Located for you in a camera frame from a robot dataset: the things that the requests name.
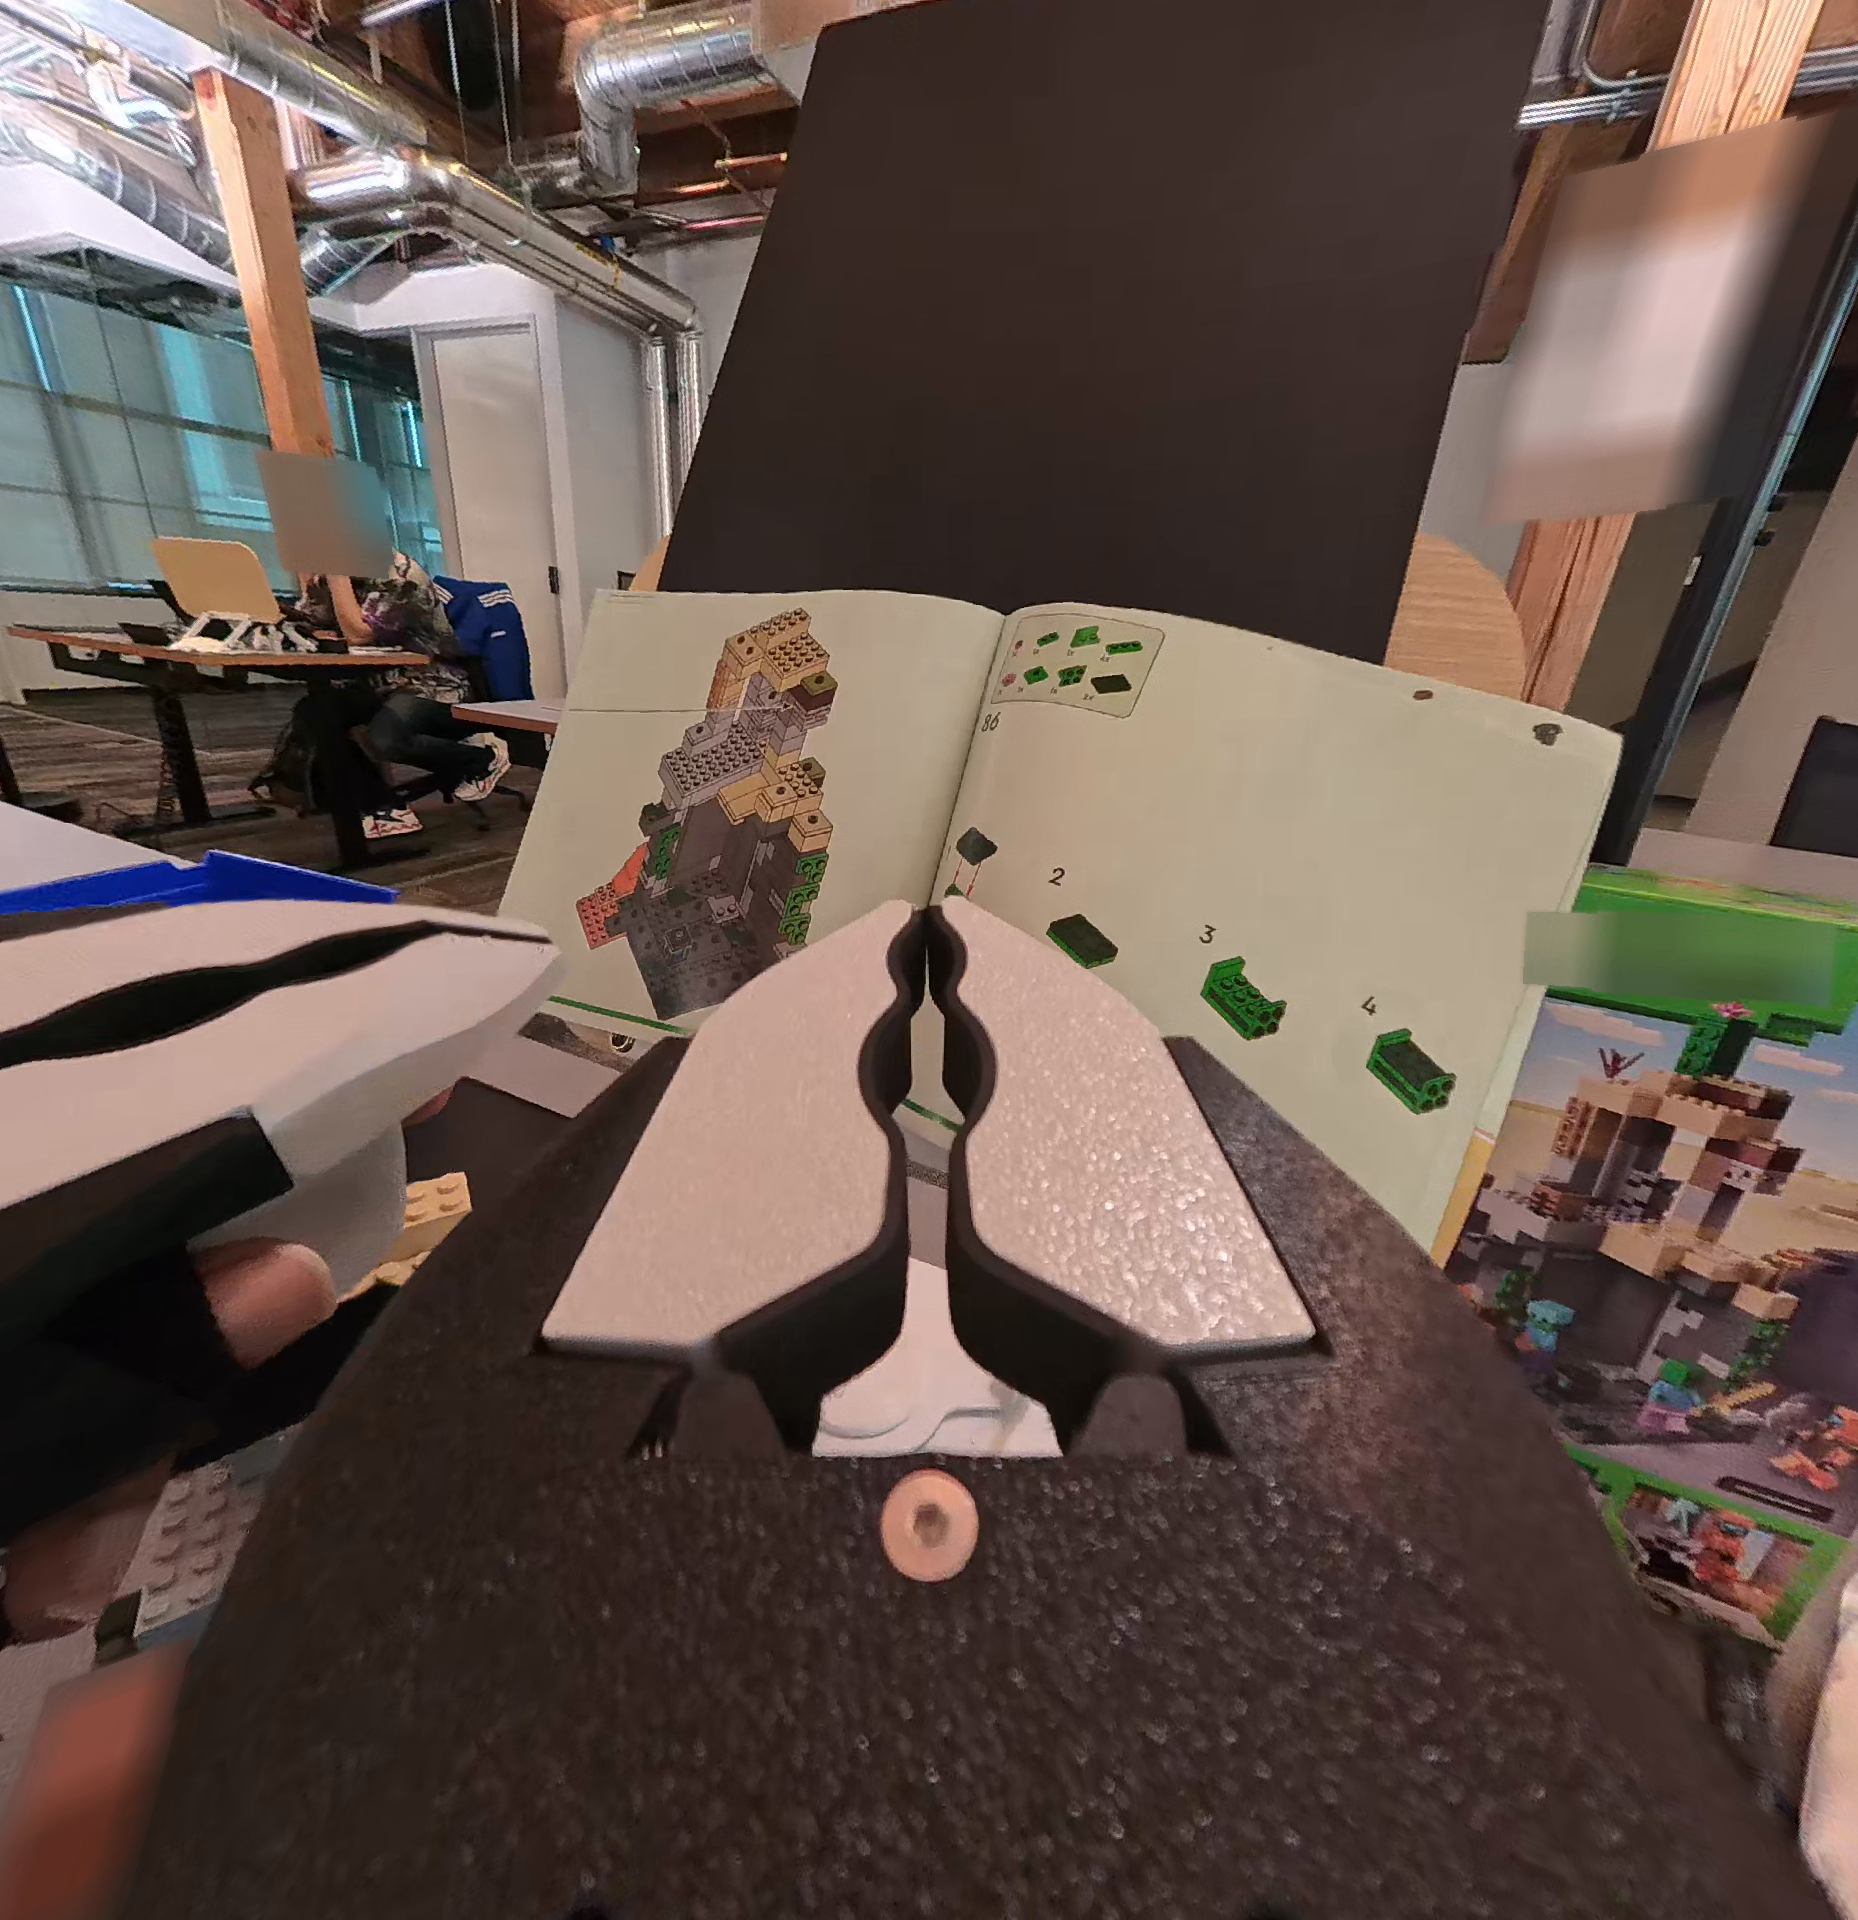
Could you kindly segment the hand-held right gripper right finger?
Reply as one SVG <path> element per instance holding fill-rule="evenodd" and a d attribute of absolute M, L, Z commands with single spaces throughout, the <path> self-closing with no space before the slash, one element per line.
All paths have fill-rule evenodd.
<path fill-rule="evenodd" d="M 1317 1321 L 1158 1026 L 967 898 L 934 910 L 948 1291 L 967 1355 L 1065 1453 L 1226 1453 L 1197 1370 Z"/>

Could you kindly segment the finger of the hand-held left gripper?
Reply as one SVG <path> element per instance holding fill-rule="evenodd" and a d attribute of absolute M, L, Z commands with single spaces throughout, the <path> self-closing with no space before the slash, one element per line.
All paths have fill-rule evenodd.
<path fill-rule="evenodd" d="M 396 1003 L 462 993 L 499 1014 L 556 975 L 535 926 L 422 908 L 248 900 L 0 916 L 0 1050 L 124 1050 L 305 986 Z"/>
<path fill-rule="evenodd" d="M 124 1050 L 0 1050 L 0 1209 L 220 1119 L 253 1119 L 305 1184 L 449 1088 L 554 989 L 479 1015 L 469 999 L 399 1004 L 395 965 L 368 989 L 305 986 Z"/>

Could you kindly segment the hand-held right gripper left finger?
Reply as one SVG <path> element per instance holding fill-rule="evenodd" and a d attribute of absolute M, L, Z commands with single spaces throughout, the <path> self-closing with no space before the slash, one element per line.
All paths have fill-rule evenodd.
<path fill-rule="evenodd" d="M 808 1451 L 909 1301 L 926 926 L 880 905 L 777 963 L 686 1042 L 543 1322 L 557 1352 L 749 1379 Z"/>

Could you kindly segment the toy brick castle model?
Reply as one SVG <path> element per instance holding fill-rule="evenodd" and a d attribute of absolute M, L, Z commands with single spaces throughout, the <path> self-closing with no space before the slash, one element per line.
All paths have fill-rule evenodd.
<path fill-rule="evenodd" d="M 341 1294 L 336 1313 L 321 1332 L 365 1332 L 368 1311 L 388 1306 L 468 1217 L 464 1173 L 411 1184 L 402 1227 L 388 1257 Z M 297 1420 L 282 1420 L 243 1448 L 169 1480 L 122 1592 L 93 1628 L 97 1668 L 202 1633 L 297 1431 Z"/>

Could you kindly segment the brick building instruction booklet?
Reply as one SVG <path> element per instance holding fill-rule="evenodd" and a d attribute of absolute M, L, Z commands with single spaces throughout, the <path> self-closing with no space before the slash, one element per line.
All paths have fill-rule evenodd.
<path fill-rule="evenodd" d="M 965 898 L 1199 1039 L 1431 1245 L 1619 744 L 1192 618 L 606 593 L 502 914 L 557 1003 L 693 1030 L 885 900 Z"/>

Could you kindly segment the grey adjacent desk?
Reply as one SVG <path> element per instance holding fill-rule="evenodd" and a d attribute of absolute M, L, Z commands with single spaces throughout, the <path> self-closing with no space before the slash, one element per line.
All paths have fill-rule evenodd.
<path fill-rule="evenodd" d="M 147 864 L 191 868 L 193 863 L 0 799 L 0 897 Z"/>

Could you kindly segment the person's left hand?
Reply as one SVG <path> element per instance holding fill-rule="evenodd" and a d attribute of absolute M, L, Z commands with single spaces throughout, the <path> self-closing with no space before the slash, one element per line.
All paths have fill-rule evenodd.
<path fill-rule="evenodd" d="M 197 1254 L 197 1278 L 242 1370 L 277 1355 L 336 1310 L 331 1267 L 292 1240 L 227 1240 Z M 175 1455 L 162 1455 L 32 1524 L 5 1549 L 0 1603 L 14 1641 L 66 1640 L 103 1619 L 172 1469 Z"/>

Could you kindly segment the blue plastic storage bin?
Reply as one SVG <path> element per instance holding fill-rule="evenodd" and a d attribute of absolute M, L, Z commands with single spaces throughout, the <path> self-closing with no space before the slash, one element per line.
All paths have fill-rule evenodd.
<path fill-rule="evenodd" d="M 103 908 L 191 908 L 245 900 L 390 905 L 396 891 L 350 877 L 289 868 L 235 851 L 196 864 L 138 863 L 0 891 L 0 916 Z"/>

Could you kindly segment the wooden far table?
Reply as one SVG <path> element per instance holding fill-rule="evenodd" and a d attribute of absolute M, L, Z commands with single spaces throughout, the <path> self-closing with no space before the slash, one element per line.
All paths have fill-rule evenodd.
<path fill-rule="evenodd" d="M 364 647 L 305 647 L 302 651 L 263 648 L 263 628 L 235 616 L 213 616 L 228 632 L 207 643 L 197 642 L 138 642 L 104 628 L 77 628 L 74 632 L 7 623 L 5 632 L 15 640 L 45 647 L 54 664 L 66 675 L 89 680 L 119 680 L 148 692 L 157 720 L 157 742 L 177 802 L 177 818 L 151 820 L 127 827 L 127 837 L 147 842 L 164 835 L 214 825 L 235 825 L 262 818 L 260 802 L 213 805 L 207 799 L 197 748 L 181 713 L 187 692 L 207 692 L 213 676 L 305 682 L 316 701 L 316 764 L 331 773 L 336 720 L 336 686 L 344 680 L 374 680 L 380 672 L 428 664 L 428 655 L 401 648 Z"/>

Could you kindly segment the wooden white book stand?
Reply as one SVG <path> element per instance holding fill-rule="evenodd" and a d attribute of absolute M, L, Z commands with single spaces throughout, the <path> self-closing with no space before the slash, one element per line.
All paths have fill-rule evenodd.
<path fill-rule="evenodd" d="M 1458 548 L 1419 540 L 1382 665 L 1486 690 L 1505 699 L 1519 682 L 1517 651 L 1513 610 L 1489 576 Z M 957 1118 L 960 1129 L 963 1118 L 943 1083 L 943 1015 L 934 997 L 934 910 L 938 903 L 918 908 L 912 900 L 892 898 L 880 905 L 912 905 L 921 912 L 926 926 L 923 995 L 909 1028 L 912 1083 L 894 1115 L 906 1110 L 916 1092 L 923 1092 L 932 1102 L 932 1119 Z M 1392 1321 L 1407 1322 L 1411 1330 L 1422 1321 L 1434 1321 L 1437 1332 L 1451 1332 L 1458 1311 L 1434 1306 L 1427 1260 L 1372 1193 L 1345 1174 L 1199 1039 L 1160 1033 L 1317 1321 L 1317 1339 L 1299 1353 L 1218 1361 L 1197 1370 L 1199 1393 L 1232 1444 L 1243 1424 L 1231 1413 L 1231 1406 L 1239 1404 L 1252 1385 L 1270 1382 L 1273 1390 L 1284 1390 L 1296 1381 L 1336 1379 L 1349 1370 L 1349 1361 L 1341 1359 L 1341 1347 L 1347 1344 L 1349 1337 L 1347 1319 L 1372 1311 L 1370 1294 L 1381 1296 L 1381 1306 L 1375 1310 L 1375 1332 L 1385 1332 Z M 659 1048 L 662 1067 L 639 1076 L 641 1088 L 659 1088 L 658 1099 L 647 1107 L 647 1121 L 658 1109 L 684 1047 L 686 1042 L 663 1044 Z M 743 1393 L 755 1406 L 755 1420 L 772 1420 L 755 1385 L 749 1379 L 742 1381 L 746 1381 Z"/>
<path fill-rule="evenodd" d="M 243 541 L 155 538 L 148 541 L 181 618 L 169 640 L 193 655 L 315 655 L 320 642 L 282 610 L 262 557 Z"/>

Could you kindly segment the green toy brick set box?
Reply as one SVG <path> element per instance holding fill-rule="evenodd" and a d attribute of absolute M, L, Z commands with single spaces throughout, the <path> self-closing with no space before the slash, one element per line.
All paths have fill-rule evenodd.
<path fill-rule="evenodd" d="M 1596 868 L 1444 1270 L 1650 1599 L 1776 1651 L 1858 1536 L 1858 905 Z"/>

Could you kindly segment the wooden post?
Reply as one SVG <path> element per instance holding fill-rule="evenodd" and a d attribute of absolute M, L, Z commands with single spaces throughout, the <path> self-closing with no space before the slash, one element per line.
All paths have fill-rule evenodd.
<path fill-rule="evenodd" d="M 277 112 L 262 92 L 214 68 L 196 75 L 196 92 L 270 445 L 334 456 Z"/>
<path fill-rule="evenodd" d="M 1689 5 L 1648 147 L 1682 147 L 1780 120 L 1821 13 L 1821 3 Z M 1486 363 L 1516 342 L 1547 219 L 1567 180 L 1615 162 L 1627 139 L 1597 132 L 1594 121 L 1539 130 L 1465 360 Z M 1524 651 L 1523 697 L 1531 706 L 1568 707 L 1632 527 L 1632 515 L 1531 519 L 1524 527 L 1507 593 Z"/>

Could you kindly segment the silver ventilation duct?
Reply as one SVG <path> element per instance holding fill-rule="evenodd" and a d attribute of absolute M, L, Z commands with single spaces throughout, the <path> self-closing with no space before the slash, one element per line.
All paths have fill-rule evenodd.
<path fill-rule="evenodd" d="M 802 100 L 813 55 L 813 39 L 772 43 L 766 5 L 678 5 L 628 19 L 576 19 L 564 71 L 587 171 L 610 199 L 634 199 L 645 110 L 764 87 Z"/>

